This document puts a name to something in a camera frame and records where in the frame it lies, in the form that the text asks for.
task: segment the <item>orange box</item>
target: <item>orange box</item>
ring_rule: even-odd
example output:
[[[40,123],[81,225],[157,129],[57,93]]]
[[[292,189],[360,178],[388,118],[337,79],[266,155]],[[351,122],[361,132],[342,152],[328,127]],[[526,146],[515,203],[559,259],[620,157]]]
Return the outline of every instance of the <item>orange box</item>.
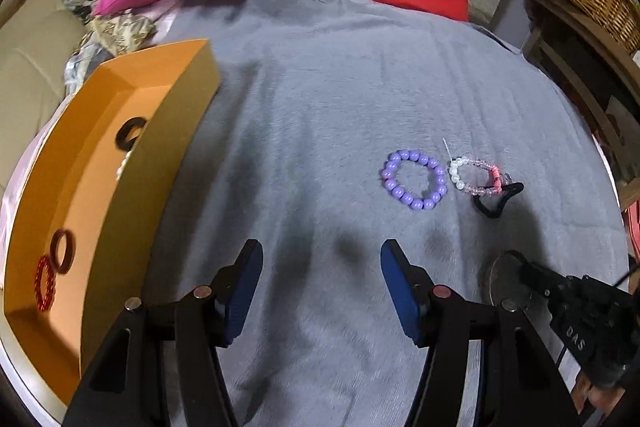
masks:
[[[4,313],[24,352],[13,355],[64,404],[126,299],[141,294],[164,204],[219,84],[204,39],[114,58],[69,103],[34,164],[9,243]],[[137,116],[148,123],[116,181],[125,153],[115,136]],[[43,313],[34,277],[57,229],[74,234],[76,253]]]

